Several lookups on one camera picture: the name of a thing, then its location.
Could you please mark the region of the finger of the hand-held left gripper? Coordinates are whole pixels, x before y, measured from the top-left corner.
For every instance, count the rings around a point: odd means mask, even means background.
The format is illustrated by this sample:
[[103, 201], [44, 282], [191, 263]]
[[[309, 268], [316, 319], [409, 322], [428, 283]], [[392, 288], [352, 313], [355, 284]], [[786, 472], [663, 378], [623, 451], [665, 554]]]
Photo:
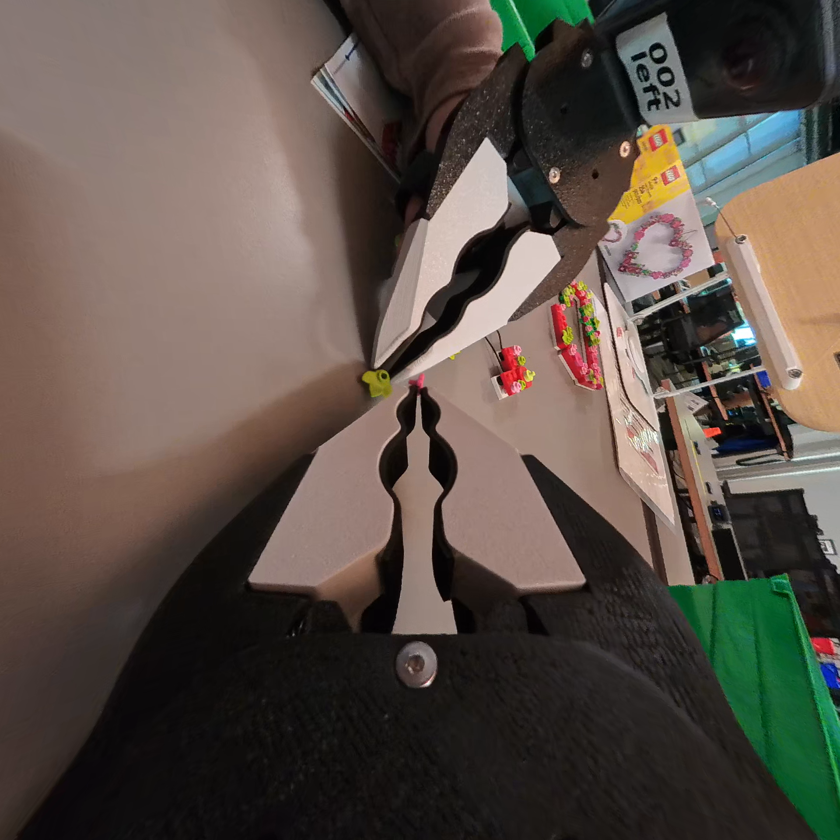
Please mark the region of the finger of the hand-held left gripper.
[[394, 380], [433, 368], [504, 326], [560, 263], [553, 237], [498, 227], [463, 249], [410, 227], [381, 315], [381, 368]]
[[[420, 217], [404, 235], [374, 339], [372, 367], [384, 369], [405, 341], [421, 328], [427, 304], [452, 280], [462, 253], [478, 236], [496, 228], [508, 210], [508, 168], [489, 138], [473, 154], [434, 215]], [[425, 371], [501, 326], [512, 313], [512, 285], [483, 293], [465, 305], [456, 325], [432, 339], [415, 361], [395, 362], [392, 371]]]

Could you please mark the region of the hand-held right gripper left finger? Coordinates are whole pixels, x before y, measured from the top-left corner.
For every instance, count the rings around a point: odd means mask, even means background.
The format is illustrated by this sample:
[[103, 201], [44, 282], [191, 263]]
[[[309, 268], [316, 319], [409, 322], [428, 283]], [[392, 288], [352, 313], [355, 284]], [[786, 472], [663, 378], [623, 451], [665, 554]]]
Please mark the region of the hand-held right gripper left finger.
[[416, 411], [417, 389], [397, 387], [317, 449], [249, 575], [253, 590], [336, 602], [354, 630], [393, 630], [404, 562], [394, 486]]

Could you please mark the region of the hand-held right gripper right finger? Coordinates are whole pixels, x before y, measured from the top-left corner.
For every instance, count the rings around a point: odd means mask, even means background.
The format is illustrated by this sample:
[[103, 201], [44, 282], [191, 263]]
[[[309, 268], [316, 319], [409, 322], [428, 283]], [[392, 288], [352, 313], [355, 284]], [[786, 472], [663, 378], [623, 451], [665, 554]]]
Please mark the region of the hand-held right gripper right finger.
[[519, 452], [471, 415], [420, 390], [434, 505], [435, 584], [462, 634], [523, 596], [577, 592], [585, 575]]

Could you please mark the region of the person's left forearm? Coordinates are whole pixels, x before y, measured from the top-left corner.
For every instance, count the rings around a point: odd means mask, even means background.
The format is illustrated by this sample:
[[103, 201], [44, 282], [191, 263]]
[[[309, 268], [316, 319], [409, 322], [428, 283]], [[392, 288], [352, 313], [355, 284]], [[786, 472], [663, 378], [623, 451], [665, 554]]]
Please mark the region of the person's left forearm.
[[448, 98], [470, 94], [495, 68], [502, 26], [488, 1], [341, 1], [385, 81], [407, 98], [403, 166]]

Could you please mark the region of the red lego heart build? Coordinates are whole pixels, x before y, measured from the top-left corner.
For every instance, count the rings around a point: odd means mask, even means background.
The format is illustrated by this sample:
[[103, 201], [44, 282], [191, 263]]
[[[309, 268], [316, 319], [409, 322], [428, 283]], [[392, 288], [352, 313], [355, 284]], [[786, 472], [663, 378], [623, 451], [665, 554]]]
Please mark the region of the red lego heart build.
[[604, 388], [600, 355], [601, 322], [595, 296], [582, 280], [574, 280], [550, 308], [554, 348], [575, 384], [589, 391]]

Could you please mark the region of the small red lego assembly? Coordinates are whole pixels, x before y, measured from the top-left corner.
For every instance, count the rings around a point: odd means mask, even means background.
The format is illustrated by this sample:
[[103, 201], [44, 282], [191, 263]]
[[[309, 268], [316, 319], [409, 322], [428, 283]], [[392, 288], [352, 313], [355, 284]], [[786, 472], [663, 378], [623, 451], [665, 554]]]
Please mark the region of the small red lego assembly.
[[535, 371], [529, 367], [528, 360], [518, 344], [505, 344], [501, 331], [495, 331], [496, 341], [485, 337], [491, 356], [491, 384], [502, 400], [519, 395], [533, 386]]

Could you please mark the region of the lego set box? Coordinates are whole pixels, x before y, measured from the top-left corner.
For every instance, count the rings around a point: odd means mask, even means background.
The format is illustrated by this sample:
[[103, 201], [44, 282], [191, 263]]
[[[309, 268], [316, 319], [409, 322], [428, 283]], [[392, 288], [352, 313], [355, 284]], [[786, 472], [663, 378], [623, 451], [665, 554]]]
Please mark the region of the lego set box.
[[674, 135], [656, 125], [638, 140], [632, 181], [607, 221], [602, 257], [626, 301], [714, 265]]

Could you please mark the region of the lego instruction booklet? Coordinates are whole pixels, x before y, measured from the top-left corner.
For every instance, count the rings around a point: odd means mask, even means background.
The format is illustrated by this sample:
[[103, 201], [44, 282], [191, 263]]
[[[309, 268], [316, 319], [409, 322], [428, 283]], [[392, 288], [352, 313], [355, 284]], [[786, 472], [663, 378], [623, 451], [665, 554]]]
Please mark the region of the lego instruction booklet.
[[352, 33], [311, 84], [395, 180], [400, 179], [403, 105]]

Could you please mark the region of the person's left hand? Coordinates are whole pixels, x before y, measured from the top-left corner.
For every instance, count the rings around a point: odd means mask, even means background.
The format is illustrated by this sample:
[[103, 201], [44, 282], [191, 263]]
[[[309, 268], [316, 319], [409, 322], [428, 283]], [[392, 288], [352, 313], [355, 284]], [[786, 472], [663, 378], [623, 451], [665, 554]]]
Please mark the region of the person's left hand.
[[445, 100], [433, 112], [426, 123], [423, 141], [406, 164], [395, 197], [395, 206], [402, 216], [404, 231], [426, 213], [448, 135], [468, 96], [466, 91], [460, 92]]

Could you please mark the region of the green plastic bin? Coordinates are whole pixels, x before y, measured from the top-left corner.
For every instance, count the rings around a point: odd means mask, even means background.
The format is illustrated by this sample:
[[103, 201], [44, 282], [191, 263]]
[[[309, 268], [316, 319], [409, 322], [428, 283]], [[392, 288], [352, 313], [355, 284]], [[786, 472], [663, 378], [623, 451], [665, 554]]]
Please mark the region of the green plastic bin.
[[587, 1], [490, 1], [502, 26], [502, 50], [520, 45], [527, 60], [536, 55], [536, 39], [555, 19], [576, 26], [595, 21]]
[[814, 833], [838, 839], [838, 715], [789, 577], [668, 589], [755, 752]]

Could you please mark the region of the white printed board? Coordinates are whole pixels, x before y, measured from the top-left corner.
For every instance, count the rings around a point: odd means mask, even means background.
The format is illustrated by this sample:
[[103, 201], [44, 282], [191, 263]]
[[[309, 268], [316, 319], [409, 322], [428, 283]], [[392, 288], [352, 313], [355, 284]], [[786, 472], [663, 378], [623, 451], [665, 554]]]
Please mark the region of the white printed board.
[[636, 325], [606, 283], [596, 313], [601, 321], [599, 353], [616, 465], [626, 483], [659, 520], [675, 529], [679, 516], [660, 432], [658, 403]]

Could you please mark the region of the white bar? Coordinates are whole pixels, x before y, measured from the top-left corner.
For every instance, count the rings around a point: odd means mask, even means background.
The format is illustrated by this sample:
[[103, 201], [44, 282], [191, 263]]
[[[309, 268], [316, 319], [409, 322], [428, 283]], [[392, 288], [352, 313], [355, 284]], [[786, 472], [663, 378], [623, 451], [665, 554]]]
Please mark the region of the white bar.
[[803, 382], [803, 365], [764, 283], [760, 262], [749, 237], [741, 234], [724, 238], [720, 249], [747, 313], [764, 367], [769, 371], [771, 384], [786, 392], [797, 390]]

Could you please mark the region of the black cabinet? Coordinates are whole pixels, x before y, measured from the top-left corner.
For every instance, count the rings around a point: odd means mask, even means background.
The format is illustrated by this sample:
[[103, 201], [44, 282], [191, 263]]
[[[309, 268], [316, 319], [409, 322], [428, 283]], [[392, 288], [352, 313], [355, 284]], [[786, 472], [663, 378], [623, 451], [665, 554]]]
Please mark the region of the black cabinet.
[[790, 572], [838, 578], [819, 543], [817, 520], [801, 488], [726, 494], [734, 538], [749, 578]]

